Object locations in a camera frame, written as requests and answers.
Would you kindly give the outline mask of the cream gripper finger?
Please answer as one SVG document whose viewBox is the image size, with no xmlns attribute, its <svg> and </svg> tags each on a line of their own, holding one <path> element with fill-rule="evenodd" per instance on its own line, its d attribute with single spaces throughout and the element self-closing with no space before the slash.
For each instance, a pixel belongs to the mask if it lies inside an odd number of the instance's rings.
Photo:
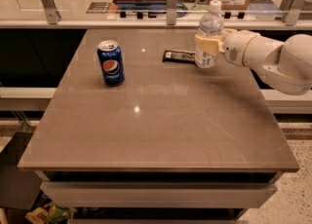
<svg viewBox="0 0 312 224">
<path fill-rule="evenodd" d="M 195 48 L 207 54 L 217 56 L 223 52 L 223 39 L 221 35 L 216 36 L 195 36 Z"/>
<path fill-rule="evenodd" d="M 227 36 L 233 32 L 236 32 L 237 30 L 236 29 L 232 29 L 232 28 L 223 28 L 222 29 L 222 38 L 221 40 L 222 41 L 225 41 Z"/>
</svg>

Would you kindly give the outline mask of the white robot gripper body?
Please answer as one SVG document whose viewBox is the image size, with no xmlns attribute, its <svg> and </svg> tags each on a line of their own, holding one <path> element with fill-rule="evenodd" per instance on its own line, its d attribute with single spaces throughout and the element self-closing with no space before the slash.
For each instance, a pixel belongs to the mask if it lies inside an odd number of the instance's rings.
<svg viewBox="0 0 312 224">
<path fill-rule="evenodd" d="M 245 50 L 251 40 L 256 37 L 259 37 L 259 34 L 249 30 L 229 33 L 223 42 L 225 60 L 238 67 L 243 67 Z"/>
</svg>

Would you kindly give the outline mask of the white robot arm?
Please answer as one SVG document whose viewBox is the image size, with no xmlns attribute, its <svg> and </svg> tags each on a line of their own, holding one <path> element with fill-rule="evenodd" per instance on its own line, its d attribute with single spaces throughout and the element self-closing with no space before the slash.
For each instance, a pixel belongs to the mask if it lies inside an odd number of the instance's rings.
<svg viewBox="0 0 312 224">
<path fill-rule="evenodd" d="M 285 42 L 249 30 L 225 28 L 219 36 L 195 35 L 195 45 L 209 55 L 223 54 L 238 67 L 248 67 L 261 82 L 290 95 L 312 89 L 312 36 L 296 34 Z"/>
</svg>

